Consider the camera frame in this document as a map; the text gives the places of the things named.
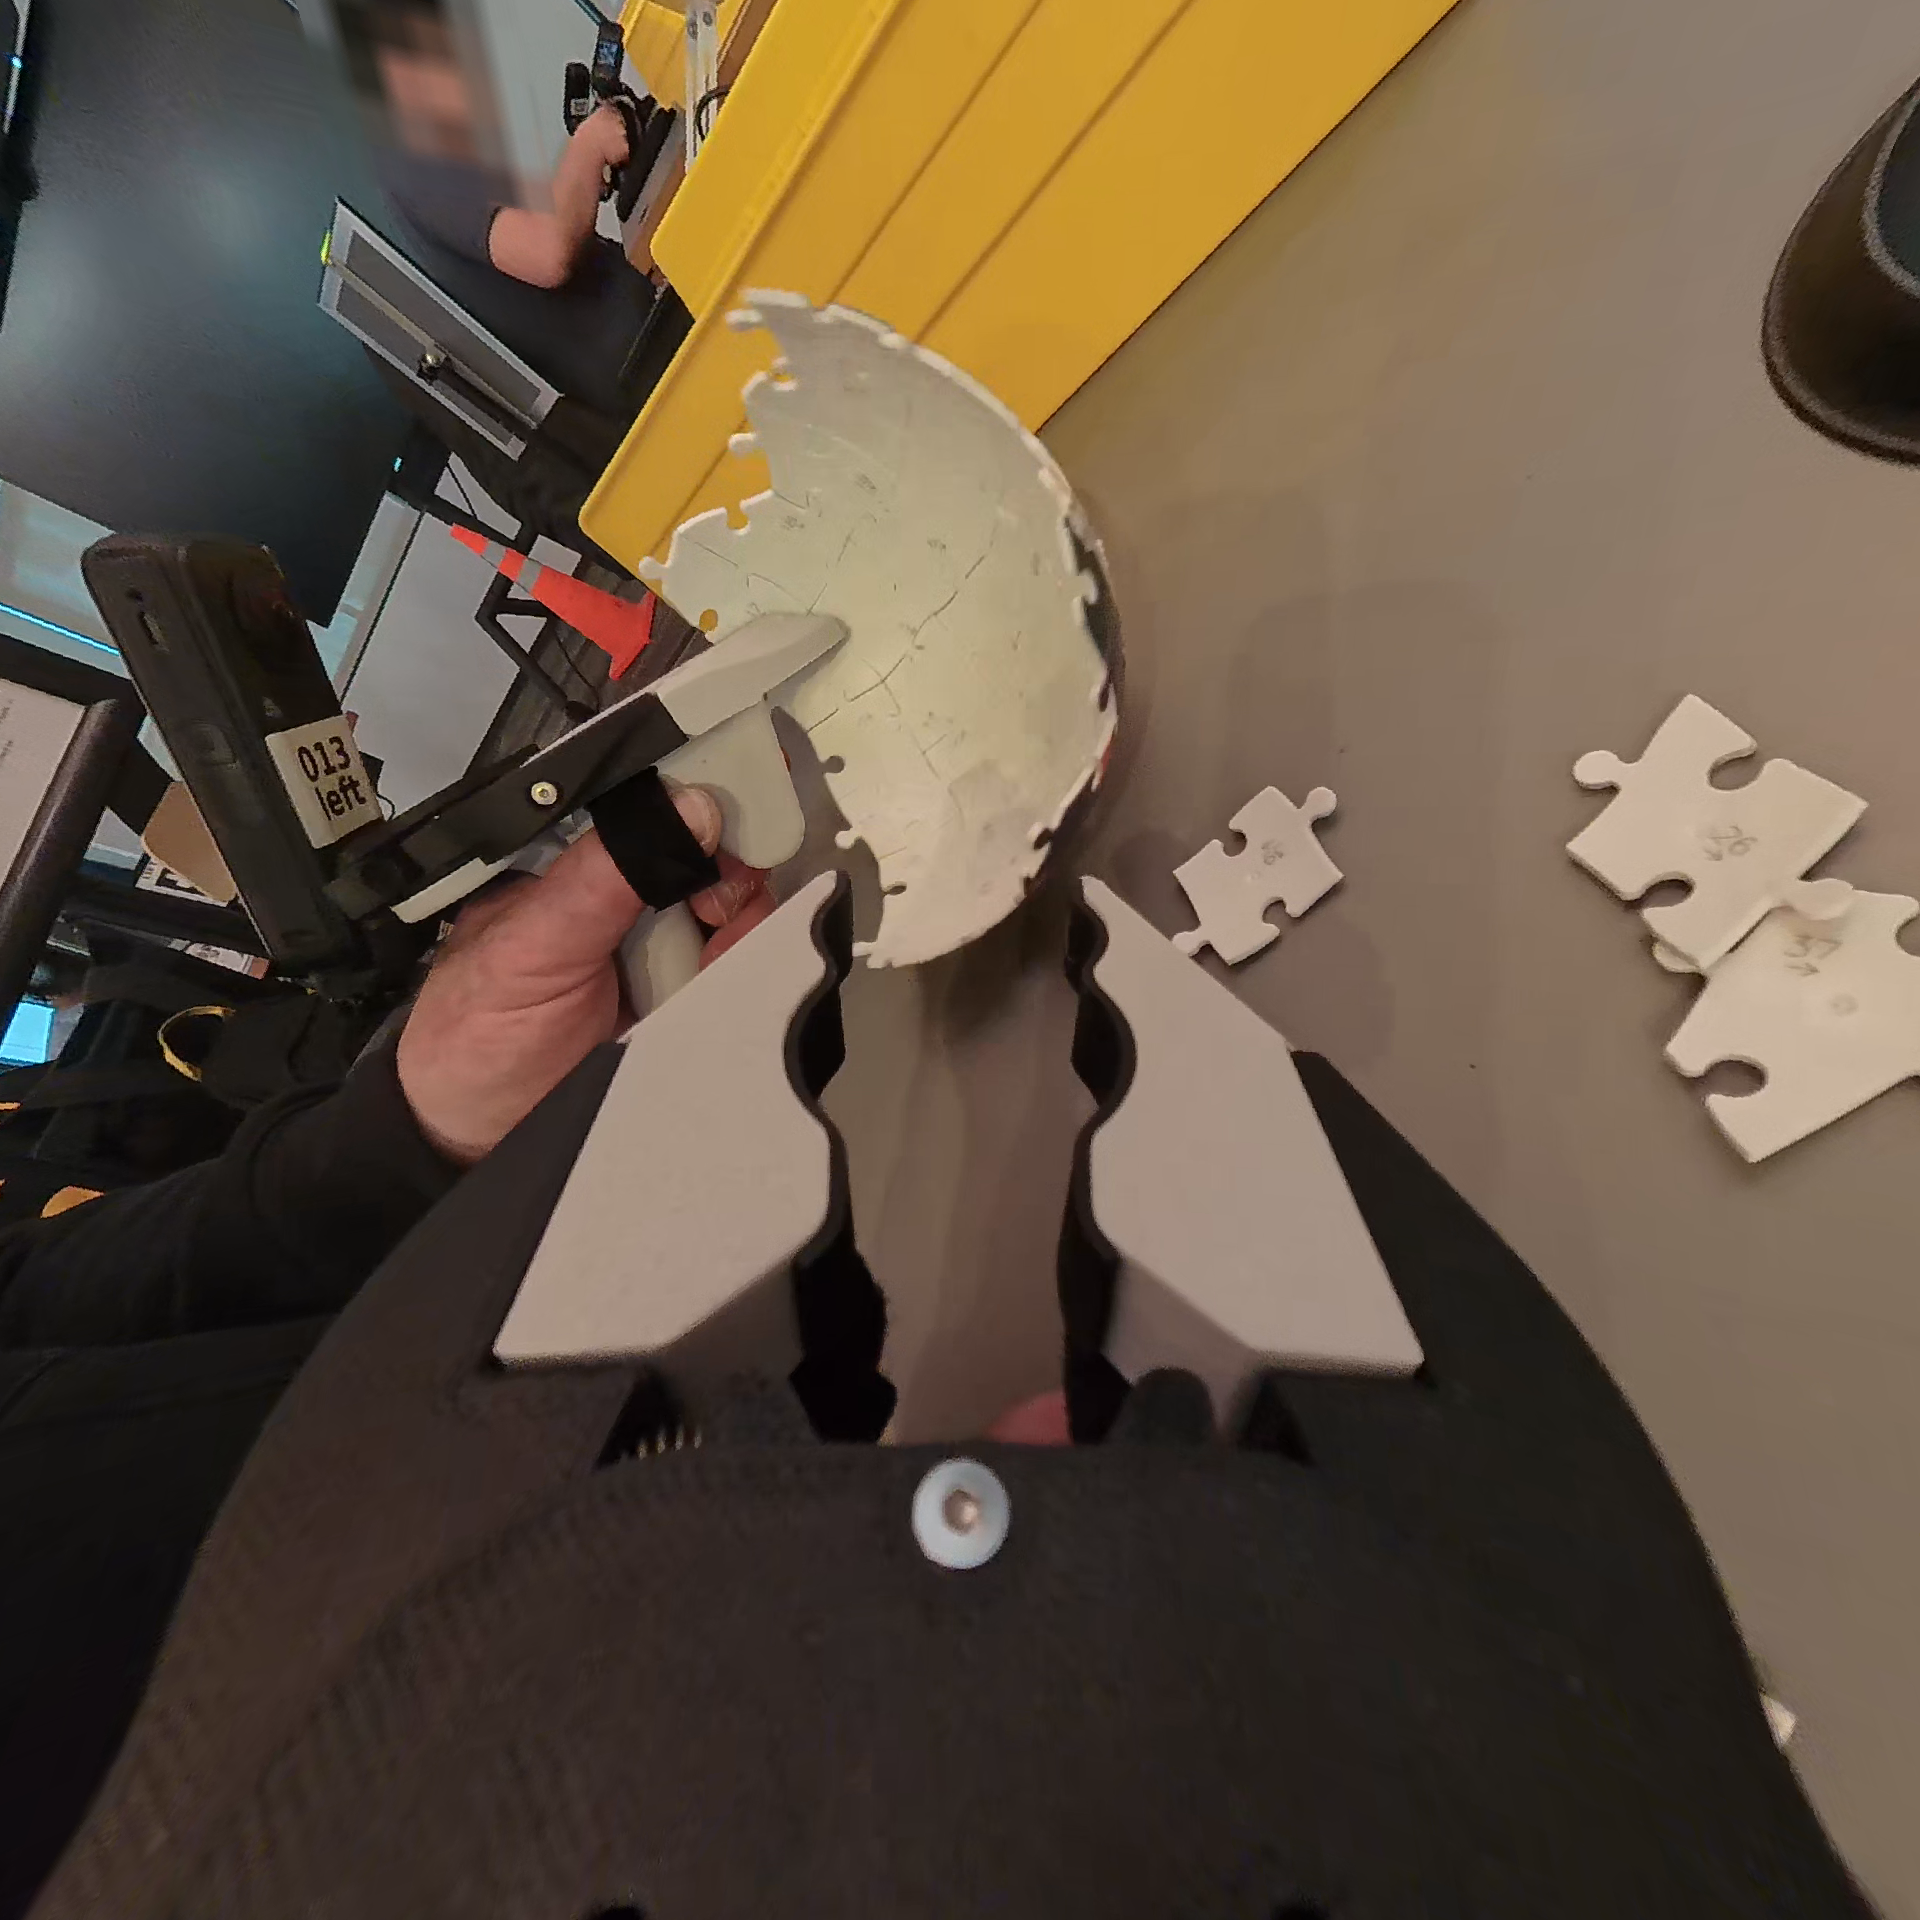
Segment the black round ball stand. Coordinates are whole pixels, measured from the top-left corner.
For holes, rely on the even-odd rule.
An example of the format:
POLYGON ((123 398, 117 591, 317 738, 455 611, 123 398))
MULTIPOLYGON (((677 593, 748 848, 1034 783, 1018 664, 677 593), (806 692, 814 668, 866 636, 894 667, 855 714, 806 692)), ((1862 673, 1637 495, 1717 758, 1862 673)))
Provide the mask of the black round ball stand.
POLYGON ((1760 351, 1803 425, 1917 468, 1917 85, 1796 220, 1768 283, 1760 351))

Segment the person's left hand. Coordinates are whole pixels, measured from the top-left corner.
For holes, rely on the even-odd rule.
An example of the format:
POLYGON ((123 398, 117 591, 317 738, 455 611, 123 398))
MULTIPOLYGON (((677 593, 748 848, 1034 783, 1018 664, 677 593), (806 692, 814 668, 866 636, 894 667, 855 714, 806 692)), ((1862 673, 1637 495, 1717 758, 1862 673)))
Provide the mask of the person's left hand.
POLYGON ((467 902, 394 1050, 403 1102, 438 1155, 478 1167, 634 1029, 619 957, 643 907, 598 829, 543 876, 467 902))

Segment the person's left forearm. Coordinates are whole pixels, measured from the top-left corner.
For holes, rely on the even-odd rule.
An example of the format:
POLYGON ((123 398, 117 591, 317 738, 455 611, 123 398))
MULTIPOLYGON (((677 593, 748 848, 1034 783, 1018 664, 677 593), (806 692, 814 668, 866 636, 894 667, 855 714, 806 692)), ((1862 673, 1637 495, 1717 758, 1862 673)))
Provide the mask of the person's left forearm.
POLYGON ((220 1155, 6 1227, 4 1353, 337 1312, 457 1178, 380 1040, 341 1084, 255 1110, 220 1155))

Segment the yellow plastic bin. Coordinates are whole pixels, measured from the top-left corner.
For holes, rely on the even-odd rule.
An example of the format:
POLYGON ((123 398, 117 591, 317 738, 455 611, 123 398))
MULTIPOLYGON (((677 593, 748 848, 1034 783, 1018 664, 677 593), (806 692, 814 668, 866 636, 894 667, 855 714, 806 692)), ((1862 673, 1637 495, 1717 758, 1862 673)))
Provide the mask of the yellow plastic bin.
POLYGON ((1042 427, 1451 2, 773 2, 650 233, 694 331, 583 508, 624 569, 731 455, 758 290, 847 305, 1042 427))
MULTIPOLYGON (((701 74, 727 89, 754 52, 777 2, 701 2, 712 11, 712 65, 701 74)), ((689 2, 624 2, 622 36, 628 65, 664 105, 685 105, 685 11, 689 2)))

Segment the grey metal frame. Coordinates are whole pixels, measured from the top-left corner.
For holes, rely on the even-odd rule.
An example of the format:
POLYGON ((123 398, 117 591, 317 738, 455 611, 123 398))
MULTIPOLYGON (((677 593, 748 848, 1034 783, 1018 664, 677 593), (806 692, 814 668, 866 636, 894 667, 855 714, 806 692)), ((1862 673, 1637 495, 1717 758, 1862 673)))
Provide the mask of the grey metal frame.
POLYGON ((323 235, 321 309, 504 462, 525 458, 561 398, 344 199, 323 235))

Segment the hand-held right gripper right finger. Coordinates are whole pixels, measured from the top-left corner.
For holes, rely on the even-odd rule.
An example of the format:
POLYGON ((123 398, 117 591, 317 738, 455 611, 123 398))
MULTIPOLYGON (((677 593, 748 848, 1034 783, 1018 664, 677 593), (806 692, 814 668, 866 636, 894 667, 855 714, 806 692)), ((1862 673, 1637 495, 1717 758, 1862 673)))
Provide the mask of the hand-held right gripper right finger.
POLYGON ((1178 1367, 1411 1378, 1423 1348, 1283 1035, 1101 877, 1068 920, 1090 1094, 1063 1222, 1064 1348, 1178 1367))

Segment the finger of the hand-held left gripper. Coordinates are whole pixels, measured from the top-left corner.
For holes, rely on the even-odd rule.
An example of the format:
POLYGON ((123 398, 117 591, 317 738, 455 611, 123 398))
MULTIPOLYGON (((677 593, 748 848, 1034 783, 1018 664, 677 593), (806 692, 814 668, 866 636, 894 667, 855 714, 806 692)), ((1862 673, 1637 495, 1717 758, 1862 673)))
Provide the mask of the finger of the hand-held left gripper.
POLYGON ((849 636, 849 625, 819 611, 772 611, 669 668, 658 681, 660 708, 685 738, 701 738, 772 692, 809 673, 849 636))

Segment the partly built puzzle ball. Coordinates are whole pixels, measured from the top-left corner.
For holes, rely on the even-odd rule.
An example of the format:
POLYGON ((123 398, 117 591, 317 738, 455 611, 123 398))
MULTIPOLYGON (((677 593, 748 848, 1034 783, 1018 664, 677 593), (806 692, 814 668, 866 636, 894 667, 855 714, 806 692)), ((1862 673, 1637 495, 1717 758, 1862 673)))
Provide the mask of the partly built puzzle ball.
POLYGON ((1101 787, 1119 725, 1108 558, 1044 444, 972 374, 842 305, 751 290, 727 324, 777 365, 745 386, 772 488, 641 562, 683 616, 836 616, 780 697, 874 854, 871 970, 1007 920, 1101 787))

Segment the person's black top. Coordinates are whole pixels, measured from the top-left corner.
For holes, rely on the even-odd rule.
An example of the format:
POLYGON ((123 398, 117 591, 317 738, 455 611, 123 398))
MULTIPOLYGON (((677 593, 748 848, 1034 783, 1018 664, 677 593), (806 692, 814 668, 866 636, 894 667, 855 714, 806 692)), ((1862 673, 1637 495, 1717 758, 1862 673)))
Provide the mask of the person's black top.
POLYGON ((197 1551, 331 1325, 4 1353, 4 1917, 108 1777, 197 1551))

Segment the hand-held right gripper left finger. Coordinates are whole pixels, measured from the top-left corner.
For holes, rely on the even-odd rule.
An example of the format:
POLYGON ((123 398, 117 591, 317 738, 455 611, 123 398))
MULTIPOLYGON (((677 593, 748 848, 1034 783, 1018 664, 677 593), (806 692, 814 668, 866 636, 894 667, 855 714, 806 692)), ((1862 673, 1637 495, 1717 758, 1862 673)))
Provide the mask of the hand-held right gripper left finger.
POLYGON ((854 877, 831 868, 647 1011, 494 1337, 504 1367, 793 1370, 798 1272, 847 1213, 854 877))

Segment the large dark screen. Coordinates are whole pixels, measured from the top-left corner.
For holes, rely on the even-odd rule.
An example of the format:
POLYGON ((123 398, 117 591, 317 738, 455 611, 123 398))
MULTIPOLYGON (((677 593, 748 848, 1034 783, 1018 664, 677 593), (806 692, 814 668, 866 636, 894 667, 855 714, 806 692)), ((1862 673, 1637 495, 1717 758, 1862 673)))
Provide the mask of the large dark screen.
POLYGON ((29 2, 4 140, 4 480, 265 544, 331 625, 410 425, 321 309, 364 133, 294 2, 29 2))

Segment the orange traffic cone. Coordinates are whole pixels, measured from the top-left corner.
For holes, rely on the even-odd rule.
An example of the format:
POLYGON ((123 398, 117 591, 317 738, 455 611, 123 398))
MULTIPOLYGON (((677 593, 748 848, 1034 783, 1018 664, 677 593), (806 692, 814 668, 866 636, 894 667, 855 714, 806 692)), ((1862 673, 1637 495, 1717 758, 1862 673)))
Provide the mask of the orange traffic cone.
POLYGON ((609 588, 588 583, 577 576, 565 576, 538 562, 524 544, 491 539, 488 529, 474 521, 448 521, 446 529, 457 544, 481 554, 494 569, 494 581, 478 608, 478 625, 524 675, 538 678, 543 667, 504 626, 506 616, 554 619, 567 632, 583 636, 606 655, 613 686, 654 643, 654 591, 641 588, 641 597, 619 597, 609 588))

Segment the white jigsaw piece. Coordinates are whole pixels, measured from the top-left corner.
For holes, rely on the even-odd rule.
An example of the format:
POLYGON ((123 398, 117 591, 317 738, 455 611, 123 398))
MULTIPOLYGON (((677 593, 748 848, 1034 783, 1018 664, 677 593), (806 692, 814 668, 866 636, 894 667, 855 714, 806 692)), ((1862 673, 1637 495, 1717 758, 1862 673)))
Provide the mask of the white jigsaw piece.
POLYGON ((1722 1065, 1760 1084, 1704 1107, 1746 1162, 1763 1162, 1917 1079, 1917 920, 1907 895, 1800 881, 1727 957, 1665 1044, 1682 1079, 1722 1065))
POLYGON ((1756 740, 1702 697, 1673 705, 1644 755, 1607 749, 1570 764, 1585 791, 1611 803, 1567 844, 1570 858, 1619 902, 1659 885, 1684 897, 1645 906, 1644 925, 1665 967, 1710 972, 1777 907, 1838 919, 1852 885, 1814 868, 1862 822, 1868 803, 1791 758, 1768 758, 1737 783, 1716 773, 1746 762, 1756 740))
POLYGON ((1297 920, 1336 893, 1346 876, 1317 835, 1336 805, 1339 798, 1328 787, 1314 787, 1302 799, 1263 787, 1241 803, 1231 817, 1241 835, 1237 852, 1207 844, 1172 876, 1194 911, 1194 927, 1172 934, 1172 947, 1187 957, 1207 947, 1222 962, 1237 967, 1279 938, 1279 927, 1267 920, 1275 906, 1297 920))

